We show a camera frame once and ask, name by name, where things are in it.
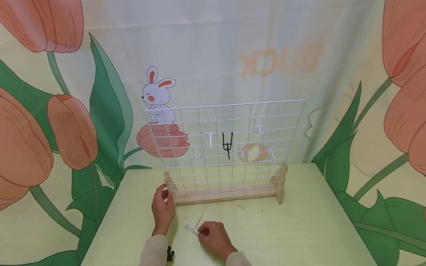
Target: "cartoon rabbit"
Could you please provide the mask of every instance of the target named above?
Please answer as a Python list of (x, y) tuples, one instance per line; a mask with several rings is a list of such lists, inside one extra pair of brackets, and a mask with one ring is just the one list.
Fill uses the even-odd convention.
[(176, 80), (172, 78), (164, 78), (158, 83), (155, 83), (157, 76), (158, 71), (155, 66), (148, 68), (147, 78), (149, 84), (147, 84), (143, 89), (142, 100), (150, 108), (148, 113), (150, 114), (150, 118), (154, 123), (173, 123), (175, 121), (176, 115), (175, 112), (166, 105), (166, 103), (170, 101), (170, 93), (167, 88), (175, 86)]

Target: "green leaf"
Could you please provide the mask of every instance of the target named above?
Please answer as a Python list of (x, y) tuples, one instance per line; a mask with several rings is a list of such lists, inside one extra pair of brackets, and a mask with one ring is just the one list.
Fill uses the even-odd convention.
[[(426, 242), (425, 207), (409, 200), (390, 197), (385, 200), (395, 230)], [(426, 257), (426, 250), (399, 242), (400, 249)]]
[(69, 250), (53, 254), (38, 262), (20, 264), (19, 266), (80, 266), (80, 264), (81, 262), (77, 259), (77, 252), (75, 250)]
[(98, 171), (93, 163), (81, 170), (73, 169), (71, 173), (71, 196), (73, 200), (95, 189), (93, 185), (93, 175), (95, 176), (97, 187), (102, 186)]
[[(107, 186), (101, 186), (98, 189), (98, 211), (99, 211), (99, 218), (100, 221), (104, 218), (104, 215), (114, 197), (114, 190), (112, 190), (110, 187)], [(70, 205), (68, 205), (69, 209), (77, 209), (79, 210), (84, 216), (88, 217), (89, 219), (96, 221), (96, 215), (95, 215), (95, 191), (89, 191), (88, 193), (82, 195), (81, 197), (77, 198), (73, 202), (71, 202)]]
[[(360, 223), (395, 231), (385, 200), (379, 191), (377, 191), (376, 203), (363, 215)], [(397, 239), (365, 229), (359, 229), (358, 232), (378, 266), (396, 266), (398, 264)]]
[(130, 165), (126, 167), (126, 170), (130, 170), (130, 169), (152, 169), (152, 168), (148, 166), (143, 166), (143, 165)]
[(349, 106), (336, 130), (333, 132), (327, 143), (320, 149), (320, 151), (315, 155), (312, 160), (312, 162), (317, 165), (318, 169), (321, 171), (322, 174), (324, 174), (325, 161), (327, 160), (331, 151), (338, 143), (344, 141), (349, 137), (349, 133), (351, 132), (355, 117), (358, 112), (358, 106), (360, 105), (361, 88), (362, 85), (360, 82), (357, 92), (355, 93), (354, 99), (352, 100), (351, 105)]
[(97, 231), (98, 224), (87, 216), (83, 216), (81, 235), (77, 245), (77, 257), (80, 262), (83, 261), (84, 256), (86, 255), (87, 250), (89, 250), (90, 244), (92, 243), (93, 238), (95, 238)]
[(90, 117), (98, 137), (95, 163), (112, 181), (121, 180), (124, 171), (119, 163), (132, 129), (132, 107), (111, 60), (92, 35), (90, 39), (96, 65), (90, 95)]
[(105, 173), (103, 173), (103, 172), (102, 172), (102, 168), (101, 168), (99, 165), (97, 165), (96, 163), (95, 163), (95, 166), (96, 166), (96, 169), (97, 169), (99, 172), (101, 172), (101, 174), (102, 174), (102, 176), (105, 178), (106, 182), (107, 182), (110, 186), (114, 186), (114, 181), (112, 181), (112, 180), (111, 180), (111, 178), (110, 178), (108, 175), (106, 175)]
[(345, 141), (340, 142), (327, 159), (325, 180), (336, 193), (346, 191), (349, 182), (349, 153), (356, 132)]
[[(112, 202), (114, 191), (107, 187), (102, 186), (98, 189), (98, 213), (102, 221), (105, 217), (106, 211)], [(75, 201), (71, 202), (68, 209), (78, 209), (83, 214), (83, 224), (81, 225), (80, 239), (77, 246), (77, 256), (80, 261), (83, 261), (93, 238), (98, 231), (98, 223), (95, 214), (95, 192), (92, 190)]]
[(0, 87), (10, 93), (34, 116), (49, 141), (50, 148), (58, 150), (47, 117), (47, 102), (53, 95), (24, 82), (2, 60), (0, 60)]
[(346, 215), (349, 217), (351, 222), (359, 222), (361, 217), (368, 210), (368, 208), (354, 200), (354, 198), (348, 195), (346, 192), (337, 192), (334, 195), (336, 196), (342, 208), (345, 210)]

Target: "rabbit ear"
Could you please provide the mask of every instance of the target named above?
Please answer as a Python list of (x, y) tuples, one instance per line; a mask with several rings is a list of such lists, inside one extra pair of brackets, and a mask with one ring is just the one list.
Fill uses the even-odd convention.
[(173, 87), (175, 85), (176, 85), (176, 80), (174, 80), (174, 79), (172, 79), (170, 77), (164, 78), (164, 79), (162, 79), (162, 80), (160, 80), (158, 82), (158, 87), (159, 88), (161, 88), (161, 87), (171, 88), (171, 87)]
[(147, 78), (149, 83), (155, 83), (157, 76), (158, 76), (158, 70), (156, 67), (151, 66), (150, 68), (148, 68)]

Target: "light green table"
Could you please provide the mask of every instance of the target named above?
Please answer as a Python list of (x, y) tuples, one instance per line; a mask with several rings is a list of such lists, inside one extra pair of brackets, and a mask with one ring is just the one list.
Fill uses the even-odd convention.
[[(154, 219), (151, 202), (162, 169), (129, 170), (82, 266), (137, 266)], [(224, 223), (235, 247), (253, 265), (376, 265), (313, 163), (290, 164), (284, 203), (275, 197), (177, 207), (169, 231), (174, 266), (223, 265), (199, 244), (184, 221)]]

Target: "red tulip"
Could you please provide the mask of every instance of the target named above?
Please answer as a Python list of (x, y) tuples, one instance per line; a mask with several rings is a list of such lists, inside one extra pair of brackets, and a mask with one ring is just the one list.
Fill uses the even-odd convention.
[(426, 66), (397, 93), (385, 115), (386, 136), (426, 175)]
[(33, 52), (70, 53), (83, 40), (81, 0), (0, 0), (0, 22)]
[(53, 166), (49, 142), (36, 119), (0, 88), (0, 210), (44, 182)]
[(179, 131), (176, 124), (146, 124), (140, 129), (136, 141), (144, 151), (157, 158), (181, 157), (190, 145), (187, 134)]
[(426, 65), (426, 1), (385, 0), (383, 64), (393, 83), (404, 86)]
[(47, 114), (59, 153), (75, 170), (87, 167), (98, 155), (95, 126), (86, 107), (69, 95), (50, 98)]

